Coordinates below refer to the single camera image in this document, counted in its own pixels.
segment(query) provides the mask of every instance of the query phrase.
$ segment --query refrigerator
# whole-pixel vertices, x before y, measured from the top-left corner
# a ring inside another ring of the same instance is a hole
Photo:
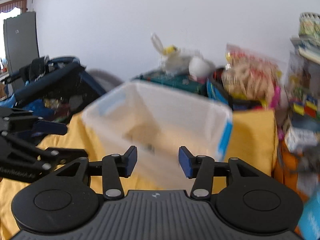
[[[39,58],[35,12],[22,13],[4,20],[4,49],[9,74]],[[14,81],[13,91],[24,85],[22,79]]]

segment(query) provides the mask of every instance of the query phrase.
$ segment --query silver screw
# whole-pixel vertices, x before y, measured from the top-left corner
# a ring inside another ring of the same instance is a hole
[[[44,170],[49,170],[49,169],[51,169],[51,164],[50,163],[45,163],[45,164],[42,165],[42,168]]]
[[[53,156],[58,155],[58,154],[59,154],[59,152],[57,150],[51,151],[51,155],[53,155]]]
[[[118,197],[118,196],[121,195],[121,191],[119,189],[116,189],[116,188],[108,189],[106,191],[106,195],[108,197]]]
[[[195,195],[197,197],[206,197],[207,195],[209,195],[209,191],[207,191],[204,188],[198,188],[193,191],[193,195]]]

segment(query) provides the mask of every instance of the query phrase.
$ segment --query red curtain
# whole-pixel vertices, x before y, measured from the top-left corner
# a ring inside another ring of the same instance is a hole
[[[21,13],[26,12],[27,11],[27,0],[12,0],[12,1],[0,4],[0,13],[1,12],[10,12],[15,7],[20,8]]]

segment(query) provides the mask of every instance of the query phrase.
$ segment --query clear plastic container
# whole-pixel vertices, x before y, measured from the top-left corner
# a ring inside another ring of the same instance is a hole
[[[145,81],[115,88],[89,105],[82,119],[100,137],[106,155],[135,145],[134,173],[161,188],[187,191],[193,182],[179,166],[179,147],[221,161],[232,130],[228,106]]]

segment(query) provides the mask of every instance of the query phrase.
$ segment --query window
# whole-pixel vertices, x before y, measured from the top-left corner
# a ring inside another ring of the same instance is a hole
[[[16,17],[19,14],[21,14],[21,9],[15,7],[13,10],[10,12],[1,12],[0,13],[0,58],[2,62],[5,62],[5,50],[4,50],[4,34],[3,34],[3,21],[5,19],[8,19],[10,17]]]

